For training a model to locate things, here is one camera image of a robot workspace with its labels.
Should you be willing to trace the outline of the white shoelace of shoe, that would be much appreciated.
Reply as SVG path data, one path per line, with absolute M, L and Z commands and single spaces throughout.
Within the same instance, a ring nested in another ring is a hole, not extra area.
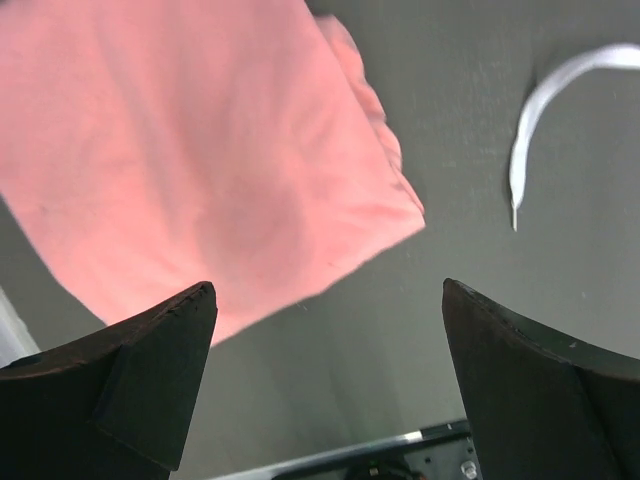
M 531 92 L 521 109 L 511 147 L 508 183 L 511 227 L 518 231 L 518 211 L 527 184 L 527 164 L 531 141 L 549 104 L 573 81 L 594 70 L 639 70 L 639 45 L 615 43 L 580 53 L 561 63 Z

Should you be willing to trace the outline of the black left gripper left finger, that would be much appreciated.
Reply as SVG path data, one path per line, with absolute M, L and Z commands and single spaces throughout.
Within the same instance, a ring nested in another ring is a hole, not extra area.
M 167 479 L 179 468 L 217 317 L 197 283 L 1 370 L 4 479 Z

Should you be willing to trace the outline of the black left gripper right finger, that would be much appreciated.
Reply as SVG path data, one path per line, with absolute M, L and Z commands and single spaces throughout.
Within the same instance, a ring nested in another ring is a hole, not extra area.
M 639 362 L 443 284 L 449 351 L 486 479 L 636 479 Z

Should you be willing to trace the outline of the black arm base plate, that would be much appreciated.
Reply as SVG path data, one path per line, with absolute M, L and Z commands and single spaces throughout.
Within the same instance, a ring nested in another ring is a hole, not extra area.
M 481 479 L 465 420 L 238 472 L 233 479 Z

